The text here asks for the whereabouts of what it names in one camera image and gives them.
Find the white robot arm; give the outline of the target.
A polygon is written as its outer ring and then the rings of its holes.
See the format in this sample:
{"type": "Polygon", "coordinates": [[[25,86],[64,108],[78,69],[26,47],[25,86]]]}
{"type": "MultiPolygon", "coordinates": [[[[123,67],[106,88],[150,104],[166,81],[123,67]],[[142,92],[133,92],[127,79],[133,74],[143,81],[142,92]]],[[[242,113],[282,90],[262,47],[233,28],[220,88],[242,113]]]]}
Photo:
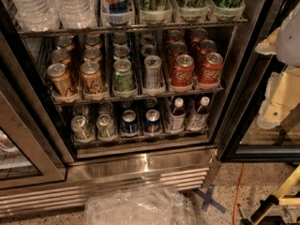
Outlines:
{"type": "Polygon", "coordinates": [[[279,28],[255,47],[255,52],[274,55],[287,67],[273,72],[265,90],[257,119],[261,128],[279,126],[300,103],[300,3],[279,28]]]}

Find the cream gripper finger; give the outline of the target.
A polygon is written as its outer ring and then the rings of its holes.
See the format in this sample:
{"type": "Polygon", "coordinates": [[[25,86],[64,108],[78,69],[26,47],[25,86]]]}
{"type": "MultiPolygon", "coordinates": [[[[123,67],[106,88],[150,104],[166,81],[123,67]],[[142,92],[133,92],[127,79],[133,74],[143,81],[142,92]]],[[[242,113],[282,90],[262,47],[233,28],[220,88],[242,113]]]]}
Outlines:
{"type": "Polygon", "coordinates": [[[280,73],[272,72],[264,96],[256,123],[260,128],[272,129],[300,103],[300,68],[286,67],[280,73]]]}
{"type": "Polygon", "coordinates": [[[255,52],[263,55],[276,54],[276,42],[278,38],[278,32],[279,27],[255,47],[255,52]]]}

